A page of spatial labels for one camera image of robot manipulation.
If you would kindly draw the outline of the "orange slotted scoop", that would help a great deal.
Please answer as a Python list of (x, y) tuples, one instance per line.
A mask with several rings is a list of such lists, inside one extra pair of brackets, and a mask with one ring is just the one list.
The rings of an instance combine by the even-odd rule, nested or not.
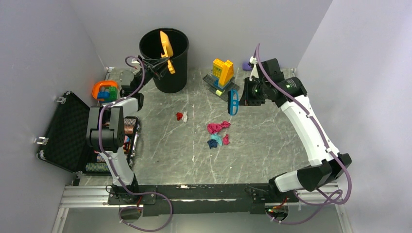
[(172, 62), (170, 61), (170, 58), (173, 56), (173, 49), (172, 49), (169, 37), (163, 31), (160, 31), (159, 35), (160, 35), (161, 46), (163, 48), (163, 53), (161, 54), (161, 57), (168, 59), (167, 60), (168, 70), (169, 70), (170, 74), (174, 74), (175, 69), (174, 69), (174, 66), (172, 65)]

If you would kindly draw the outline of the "blue hand brush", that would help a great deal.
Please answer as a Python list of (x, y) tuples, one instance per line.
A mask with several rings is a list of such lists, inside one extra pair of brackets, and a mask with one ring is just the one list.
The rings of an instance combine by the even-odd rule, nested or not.
[(237, 90), (232, 89), (228, 92), (228, 113), (231, 116), (235, 116), (238, 113), (239, 110), (239, 103), (240, 103), (240, 99), (239, 99), (239, 95)]

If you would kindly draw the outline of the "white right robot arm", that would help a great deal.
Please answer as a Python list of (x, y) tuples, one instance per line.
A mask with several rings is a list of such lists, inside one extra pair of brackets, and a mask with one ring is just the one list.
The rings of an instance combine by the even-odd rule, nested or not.
[(268, 196), (281, 201), (288, 191), (313, 191), (344, 174), (352, 160), (331, 142), (311, 106), (307, 91), (297, 77), (285, 78), (277, 59), (259, 63), (251, 57), (250, 77), (244, 79), (240, 106), (260, 106), (270, 100), (287, 116), (303, 143), (309, 166), (269, 180)]

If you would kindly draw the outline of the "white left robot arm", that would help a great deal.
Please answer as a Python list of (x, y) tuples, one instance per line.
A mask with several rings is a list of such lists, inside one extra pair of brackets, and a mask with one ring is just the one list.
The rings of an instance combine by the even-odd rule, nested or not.
[(124, 117), (142, 108), (140, 89), (152, 78), (161, 79), (168, 71), (168, 57), (144, 59), (133, 57), (140, 68), (133, 73), (129, 84), (122, 85), (120, 98), (89, 110), (86, 141), (103, 157), (112, 175), (112, 189), (128, 204), (140, 196), (138, 182), (129, 167), (123, 150), (125, 129)]

